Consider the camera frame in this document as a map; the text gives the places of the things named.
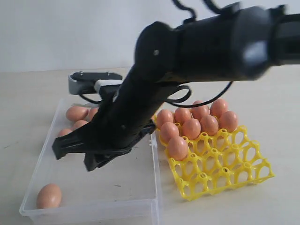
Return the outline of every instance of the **robotic arm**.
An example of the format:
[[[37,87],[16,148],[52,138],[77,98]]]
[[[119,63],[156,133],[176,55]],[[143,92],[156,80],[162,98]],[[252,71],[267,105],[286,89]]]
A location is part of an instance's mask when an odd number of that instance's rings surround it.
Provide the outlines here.
[[[233,81],[256,80],[272,66],[300,64],[300,14],[285,15],[284,6],[240,9],[234,3],[218,9],[204,2],[218,15],[196,21],[192,9],[174,0],[192,18],[175,29],[162,22],[146,27],[123,82],[110,73],[70,76],[70,93],[98,93],[103,101],[90,123],[55,139],[57,159],[85,153],[91,171],[129,153],[155,130],[150,118],[184,83],[230,81],[228,88]]]

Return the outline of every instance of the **clear plastic container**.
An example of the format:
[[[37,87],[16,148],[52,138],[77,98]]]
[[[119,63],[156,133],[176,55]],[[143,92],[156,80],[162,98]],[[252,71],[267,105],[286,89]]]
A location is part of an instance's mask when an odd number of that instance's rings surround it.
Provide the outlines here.
[[[94,224],[117,220],[118,224],[161,225],[161,182],[155,135],[145,136],[132,151],[109,164],[87,172],[84,154],[67,154],[56,160],[52,143],[58,132],[70,128],[65,117],[79,97],[60,101],[36,168],[20,207],[35,224]],[[40,189],[56,183],[62,191],[59,208],[37,210]]]

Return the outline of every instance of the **egg tray cell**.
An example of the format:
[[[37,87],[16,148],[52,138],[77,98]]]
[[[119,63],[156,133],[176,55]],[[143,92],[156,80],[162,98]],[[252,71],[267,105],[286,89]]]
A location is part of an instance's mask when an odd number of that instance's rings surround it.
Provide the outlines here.
[[[175,125],[181,132],[181,125]],[[191,201],[202,195],[214,195],[274,177],[270,163],[260,153],[258,141],[248,138],[244,125],[231,133],[220,129],[214,136],[202,132],[195,140],[183,138],[188,143],[188,156],[176,161],[168,155],[167,144],[159,135],[176,185],[184,199]],[[255,152],[251,159],[248,156],[250,151]]]

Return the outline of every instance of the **table surface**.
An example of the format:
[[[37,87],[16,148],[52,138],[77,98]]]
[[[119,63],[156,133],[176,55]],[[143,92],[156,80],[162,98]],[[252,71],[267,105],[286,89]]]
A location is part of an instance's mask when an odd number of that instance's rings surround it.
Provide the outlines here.
[[[127,68],[101,69],[126,75]],[[271,69],[256,82],[236,82],[224,95],[230,110],[248,136],[258,140],[261,153],[275,174],[259,185],[243,187],[196,201],[182,201],[165,156],[160,150],[166,225],[202,224],[298,224],[300,213],[299,99],[300,67]],[[73,71],[0,74],[0,224],[31,225],[19,214],[20,204],[52,122],[58,101],[68,95],[67,75]],[[206,100],[224,82],[193,83],[192,97]]]

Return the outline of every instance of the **brown egg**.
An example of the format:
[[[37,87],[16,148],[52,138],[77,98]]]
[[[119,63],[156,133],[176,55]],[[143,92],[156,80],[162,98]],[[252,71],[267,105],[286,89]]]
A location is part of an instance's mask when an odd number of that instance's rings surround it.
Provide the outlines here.
[[[184,122],[182,126],[182,135],[186,136],[189,140],[196,139],[201,132],[201,125],[197,119],[189,119]]]
[[[177,123],[181,125],[184,124],[185,121],[192,118],[191,112],[187,108],[178,108],[175,110],[174,118]]]
[[[83,120],[89,113],[89,109],[81,106],[72,106],[66,112],[66,118],[70,121],[76,122]]]
[[[225,113],[227,110],[228,110],[227,102],[225,100],[219,98],[211,104],[210,114],[212,116],[218,117],[218,119],[219,119],[221,117],[221,115],[223,113]]]
[[[173,137],[168,143],[168,153],[176,161],[182,161],[188,156],[188,144],[182,137]]]
[[[85,121],[85,120],[79,120],[79,121],[77,121],[77,122],[73,125],[72,129],[73,129],[73,130],[76,130],[76,129],[82,127],[82,126],[85,125],[85,124],[87,124],[87,121]]]
[[[170,110],[163,109],[157,114],[156,126],[160,129],[166,122],[173,123],[173,114]]]
[[[37,195],[37,208],[57,208],[61,202],[61,190],[57,184],[47,184]]]
[[[175,136],[179,136],[179,130],[175,124],[166,122],[161,126],[160,137],[165,143],[168,143]]]
[[[219,119],[220,128],[226,129],[228,132],[234,131],[238,127],[238,116],[233,111],[227,111],[222,114]]]
[[[62,136],[65,136],[65,135],[68,135],[68,134],[70,134],[72,132],[72,130],[71,129],[67,129],[67,128],[65,128],[65,129],[62,129],[59,133],[58,133],[58,137],[62,137]]]
[[[91,108],[88,114],[88,118],[91,121],[95,114],[98,112],[98,108]]]
[[[202,103],[202,101],[195,101],[193,103],[193,105],[196,105],[196,104],[199,104],[199,103]],[[210,114],[210,108],[208,107],[208,105],[195,107],[195,108],[191,109],[191,113],[192,113],[192,115],[195,119],[200,121],[204,116]]]
[[[201,132],[206,132],[209,136],[215,135],[219,130],[218,121],[215,117],[207,115],[201,121]]]

